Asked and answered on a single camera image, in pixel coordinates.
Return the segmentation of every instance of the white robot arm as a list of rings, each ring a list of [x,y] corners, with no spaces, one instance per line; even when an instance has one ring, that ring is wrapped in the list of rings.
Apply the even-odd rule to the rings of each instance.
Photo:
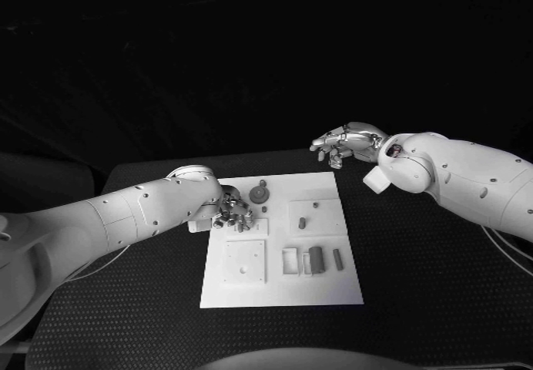
[[[190,232],[209,230],[212,218],[214,227],[249,228],[253,215],[239,195],[207,167],[184,166],[89,200],[0,214],[0,345],[96,258],[186,222]]]
[[[390,184],[429,193],[464,219],[533,242],[533,165],[513,154],[436,133],[387,136],[366,123],[324,134],[318,148],[335,169],[350,155],[377,163],[363,179],[376,193]]]

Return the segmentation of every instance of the black table surface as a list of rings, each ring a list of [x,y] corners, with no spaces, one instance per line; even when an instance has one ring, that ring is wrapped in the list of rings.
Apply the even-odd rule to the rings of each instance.
[[[308,150],[199,157],[118,166],[104,192],[190,164],[217,178],[333,171]],[[194,368],[282,347],[420,366],[533,364],[533,277],[428,194],[390,186],[376,195],[361,182],[371,167],[348,159],[334,170],[364,305],[200,309],[209,232],[183,225],[57,289],[27,368]]]

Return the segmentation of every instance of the humanoid robot hand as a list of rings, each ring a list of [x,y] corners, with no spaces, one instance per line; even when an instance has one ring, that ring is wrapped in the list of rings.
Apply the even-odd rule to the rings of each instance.
[[[253,225],[253,213],[248,203],[240,199],[239,191],[229,185],[222,185],[223,197],[220,198],[220,210],[213,217],[213,227],[220,229],[237,225],[237,230],[249,230]]]
[[[354,156],[364,162],[377,162],[380,146],[389,136],[373,125],[361,122],[350,122],[321,135],[308,148],[318,149],[318,160],[322,161],[330,154],[330,166],[341,169],[341,160]]]

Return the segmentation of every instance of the white cable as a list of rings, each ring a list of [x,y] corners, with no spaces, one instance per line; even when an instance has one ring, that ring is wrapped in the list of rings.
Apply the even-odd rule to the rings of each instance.
[[[500,239],[501,239],[501,241],[507,244],[507,246],[508,246],[508,248],[510,249],[513,249],[513,251],[514,252],[517,252],[518,254],[521,254],[528,260],[531,260],[533,261],[533,257],[527,254],[527,253],[524,253],[504,238],[503,238],[503,236],[501,236],[501,234],[494,230],[494,229],[491,229],[492,231],[494,231],[494,234],[497,235],[497,237],[500,237]]]
[[[122,249],[122,251],[116,254],[116,256],[114,256],[114,259],[101,267],[101,268],[96,268],[96,270],[93,270],[92,272],[89,272],[86,275],[83,275],[83,276],[79,276],[79,277],[73,277],[72,279],[69,279],[68,281],[66,281],[66,283],[69,282],[69,281],[73,281],[73,280],[79,280],[79,279],[82,279],[82,278],[86,278],[88,276],[91,276],[92,274],[95,274],[98,271],[101,271],[106,266],[109,266],[112,263],[114,263],[114,260],[116,260],[116,258],[122,255],[122,253],[127,251],[127,249],[129,248],[129,246],[131,245],[128,245],[124,249]]]
[[[491,239],[491,242],[494,243],[494,245],[497,246],[497,249],[500,250],[500,252],[507,256],[507,258],[511,260],[513,264],[530,275],[533,276],[533,273],[516,262],[514,258],[508,255],[508,253],[501,249],[501,247],[497,245],[497,241],[491,238],[491,235],[485,229],[484,226],[481,226],[481,229],[482,231],[485,232],[488,238]]]

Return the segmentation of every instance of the black curtain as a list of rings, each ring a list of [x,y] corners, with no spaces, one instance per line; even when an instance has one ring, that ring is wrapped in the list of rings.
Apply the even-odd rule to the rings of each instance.
[[[490,1],[10,10],[0,150],[85,164],[98,187],[121,163],[307,147],[358,120],[533,160],[531,16]]]

